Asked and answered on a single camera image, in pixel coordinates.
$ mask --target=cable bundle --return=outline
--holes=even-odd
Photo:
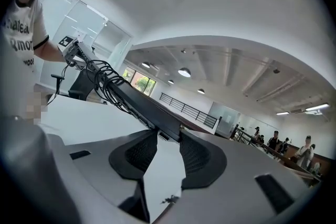
[[[90,63],[95,62],[96,65],[104,65],[98,69],[98,71],[95,72],[95,78],[94,81],[92,81],[89,77],[88,74],[88,66]],[[111,83],[114,83],[115,85],[120,85],[121,83],[127,83],[131,85],[127,80],[125,80],[122,76],[120,76],[112,67],[111,65],[103,60],[91,60],[87,62],[86,65],[86,73],[89,78],[89,80],[93,83],[94,85],[94,90],[97,93],[97,95],[111,104],[115,105],[118,109],[120,109],[123,112],[126,112],[128,114],[132,114],[130,112],[130,109],[128,106],[122,102],[122,100],[119,100],[119,98],[116,98],[116,94],[112,90],[109,85]],[[100,89],[104,97],[100,95],[97,89]]]

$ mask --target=black sleeve cuff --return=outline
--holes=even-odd
[[[39,47],[41,47],[44,43],[46,43],[49,40],[49,36],[47,36],[42,42],[40,42],[39,44],[36,44],[33,49],[36,50]]]

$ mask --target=air conditioner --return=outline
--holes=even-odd
[[[304,112],[303,109],[293,109],[290,111],[291,114],[297,114],[297,113],[302,113],[302,112]]]

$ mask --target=black cable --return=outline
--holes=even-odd
[[[59,91],[60,91],[60,88],[61,88],[61,84],[62,84],[62,81],[64,80],[65,72],[67,71],[68,66],[69,66],[69,65],[66,65],[66,66],[63,68],[63,70],[62,70],[62,72],[61,72],[61,77],[62,77],[63,79],[60,81],[59,86],[58,86],[58,88],[56,89],[54,98],[53,98],[51,101],[49,101],[47,105],[49,105],[51,102],[53,102],[53,100],[56,98],[56,96],[59,95]]]
[[[103,65],[95,72],[95,78],[92,81],[92,79],[89,77],[88,74],[88,67],[91,63],[95,63],[97,65]],[[94,90],[96,94],[103,100],[115,105],[118,109],[121,111],[131,114],[128,106],[124,104],[122,100],[114,93],[110,86],[111,83],[114,83],[115,85],[120,85],[121,83],[127,83],[130,85],[128,81],[126,81],[122,76],[120,76],[112,67],[111,65],[103,60],[92,60],[88,61],[86,65],[86,73],[88,79],[93,83]]]

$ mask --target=window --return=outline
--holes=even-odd
[[[149,96],[156,84],[156,81],[146,77],[145,75],[135,71],[134,69],[127,67],[122,74],[131,85],[138,91],[143,92]]]
[[[126,79],[128,82],[131,82],[133,79],[133,76],[135,74],[135,70],[132,68],[127,67],[124,71],[124,74],[122,74],[123,78]]]

